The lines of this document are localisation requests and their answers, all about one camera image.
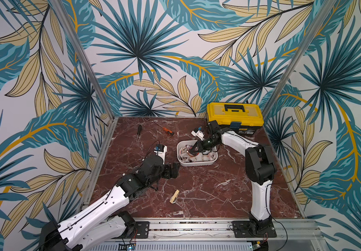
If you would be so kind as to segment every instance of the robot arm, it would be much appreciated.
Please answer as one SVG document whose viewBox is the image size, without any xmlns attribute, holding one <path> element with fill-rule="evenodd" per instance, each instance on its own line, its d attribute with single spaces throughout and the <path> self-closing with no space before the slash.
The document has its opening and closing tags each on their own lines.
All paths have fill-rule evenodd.
<svg viewBox="0 0 361 251">
<path fill-rule="evenodd" d="M 249 216 L 250 232 L 253 235 L 262 236 L 261 232 L 272 223 L 269 214 L 269 190 L 276 169 L 273 165 L 274 159 L 271 149 L 239 136 L 229 128 L 220 128 L 215 120 L 208 124 L 208 130 L 211 137 L 196 142 L 188 152 L 191 155 L 196 155 L 223 143 L 245 157 L 245 171 L 252 182 L 253 195 Z"/>
<path fill-rule="evenodd" d="M 148 155 L 135 172 L 121 177 L 107 194 L 85 210 L 59 224 L 47 223 L 41 229 L 39 250 L 89 250 L 110 238 L 129 237 L 135 223 L 129 213 L 122 212 L 106 223 L 100 222 L 145 194 L 160 178 L 178 177 L 178 163 L 164 165 L 166 151 L 166 146 L 157 145 L 154 153 Z"/>
</svg>

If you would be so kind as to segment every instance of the orange screwdriver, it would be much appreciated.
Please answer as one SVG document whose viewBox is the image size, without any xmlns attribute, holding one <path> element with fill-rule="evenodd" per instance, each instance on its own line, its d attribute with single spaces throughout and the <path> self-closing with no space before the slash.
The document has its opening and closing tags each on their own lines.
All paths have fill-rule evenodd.
<svg viewBox="0 0 361 251">
<path fill-rule="evenodd" d="M 169 129 L 166 128 L 166 127 L 161 126 L 159 123 L 157 123 L 157 122 L 155 122 L 155 121 L 154 121 L 154 123 L 156 123 L 157 125 L 159 125 L 160 127 L 162 127 L 163 130 L 164 130 L 166 133 L 168 133 L 169 135 L 171 135 L 171 136 L 174 135 L 174 132 L 173 132 L 173 131 L 169 130 Z"/>
</svg>

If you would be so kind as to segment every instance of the red marble surface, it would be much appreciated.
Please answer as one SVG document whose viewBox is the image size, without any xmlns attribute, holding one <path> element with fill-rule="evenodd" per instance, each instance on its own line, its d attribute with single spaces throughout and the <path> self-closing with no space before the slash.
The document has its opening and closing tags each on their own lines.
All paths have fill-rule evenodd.
<svg viewBox="0 0 361 251">
<path fill-rule="evenodd" d="M 167 135 L 154 121 L 173 130 L 175 135 Z M 143 130 L 136 143 L 139 124 Z M 168 146 L 165 160 L 172 163 L 177 161 L 179 141 L 196 139 L 190 132 L 195 127 L 205 128 L 205 125 L 202 118 L 119 118 L 91 203 L 111 189 L 123 173 L 139 166 L 154 141 L 158 139 Z M 255 133 L 254 141 L 269 144 L 263 129 Z M 252 185 L 245 174 L 244 158 L 223 145 L 218 154 L 213 165 L 181 167 L 178 178 L 162 179 L 157 192 L 149 189 L 124 209 L 133 217 L 248 217 L 252 206 Z M 285 179 L 278 166 L 274 183 L 283 182 Z M 171 204 L 169 199 L 176 189 L 180 193 L 176 203 Z M 273 217 L 301 218 L 286 184 L 273 185 L 270 199 Z"/>
</svg>

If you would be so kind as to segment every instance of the tropical leaf wallpaper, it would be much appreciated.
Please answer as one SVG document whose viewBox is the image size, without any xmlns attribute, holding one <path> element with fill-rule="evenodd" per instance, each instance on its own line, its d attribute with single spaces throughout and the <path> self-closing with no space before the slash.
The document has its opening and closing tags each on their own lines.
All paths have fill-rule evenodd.
<svg viewBox="0 0 361 251">
<path fill-rule="evenodd" d="M 63 2 L 87 48 L 91 4 Z M 0 0 L 0 250 L 79 210 L 109 123 L 49 2 Z"/>
<path fill-rule="evenodd" d="M 202 117 L 214 101 L 264 106 L 323 2 L 91 1 L 79 37 L 116 116 Z"/>
<path fill-rule="evenodd" d="M 330 250 L 361 250 L 361 0 L 337 1 L 294 70 L 266 131 Z"/>
</svg>

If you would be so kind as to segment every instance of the small white box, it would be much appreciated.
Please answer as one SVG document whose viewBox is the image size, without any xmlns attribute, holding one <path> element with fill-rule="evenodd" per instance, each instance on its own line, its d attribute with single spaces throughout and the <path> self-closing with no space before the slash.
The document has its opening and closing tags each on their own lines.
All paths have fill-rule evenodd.
<svg viewBox="0 0 361 251">
<path fill-rule="evenodd" d="M 214 152 L 217 150 L 216 147 L 213 147 L 213 153 L 214 153 L 214 160 L 213 161 L 203 161 L 203 154 L 199 153 L 195 158 L 197 159 L 196 162 L 190 162 L 190 163 L 184 163 L 179 158 L 179 151 L 181 148 L 183 148 L 186 145 L 194 145 L 197 142 L 197 140 L 185 140 L 181 141 L 177 145 L 177 156 L 178 161 L 181 163 L 181 166 L 197 166 L 197 165 L 212 165 L 216 160 L 218 159 L 218 153 Z"/>
</svg>

